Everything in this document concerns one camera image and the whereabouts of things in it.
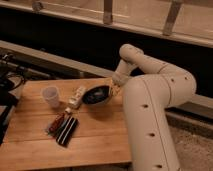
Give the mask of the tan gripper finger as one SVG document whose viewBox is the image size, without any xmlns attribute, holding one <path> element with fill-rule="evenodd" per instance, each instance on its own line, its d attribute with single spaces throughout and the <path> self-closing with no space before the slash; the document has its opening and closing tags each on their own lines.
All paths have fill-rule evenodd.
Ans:
<svg viewBox="0 0 213 171">
<path fill-rule="evenodd" d="M 117 85 L 113 81 L 111 81 L 109 84 L 109 96 L 110 97 L 116 96 L 119 93 L 120 89 L 121 89 L 121 87 L 119 85 Z"/>
</svg>

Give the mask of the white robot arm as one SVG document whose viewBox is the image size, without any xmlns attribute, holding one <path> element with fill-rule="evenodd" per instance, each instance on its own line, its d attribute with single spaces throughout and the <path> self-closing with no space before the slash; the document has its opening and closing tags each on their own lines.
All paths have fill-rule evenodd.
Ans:
<svg viewBox="0 0 213 171">
<path fill-rule="evenodd" d="M 133 171 L 182 171 L 165 110 L 191 99 L 194 76 L 131 44 L 122 45 L 119 55 L 112 81 L 123 89 Z"/>
</svg>

